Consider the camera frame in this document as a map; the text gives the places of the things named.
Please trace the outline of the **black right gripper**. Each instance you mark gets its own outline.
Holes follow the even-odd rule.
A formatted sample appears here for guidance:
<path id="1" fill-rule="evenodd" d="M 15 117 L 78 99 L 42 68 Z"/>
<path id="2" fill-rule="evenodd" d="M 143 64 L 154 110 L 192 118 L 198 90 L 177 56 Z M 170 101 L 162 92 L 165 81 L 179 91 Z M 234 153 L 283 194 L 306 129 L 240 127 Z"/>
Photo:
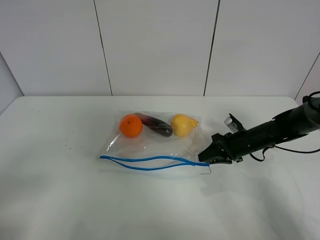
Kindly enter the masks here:
<path id="1" fill-rule="evenodd" d="M 230 165 L 233 162 L 243 161 L 243 157 L 239 154 L 240 148 L 236 143 L 231 143 L 227 137 L 219 133 L 212 135 L 211 139 L 212 143 L 198 154 L 200 162 L 208 162 L 210 165 Z"/>

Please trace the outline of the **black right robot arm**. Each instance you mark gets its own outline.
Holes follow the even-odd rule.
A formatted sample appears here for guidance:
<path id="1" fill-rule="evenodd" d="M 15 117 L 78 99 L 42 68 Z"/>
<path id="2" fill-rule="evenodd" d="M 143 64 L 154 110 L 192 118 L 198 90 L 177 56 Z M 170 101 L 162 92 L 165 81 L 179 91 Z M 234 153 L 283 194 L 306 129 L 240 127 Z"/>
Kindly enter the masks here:
<path id="1" fill-rule="evenodd" d="M 224 121 L 231 132 L 211 136 L 212 143 L 198 154 L 201 163 L 231 164 L 239 163 L 243 157 L 250 155 L 254 160 L 254 152 L 277 148 L 279 144 L 293 141 L 320 129 L 320 92 L 316 91 L 304 96 L 302 104 L 296 108 L 276 115 L 272 120 L 245 129 L 232 114 Z"/>

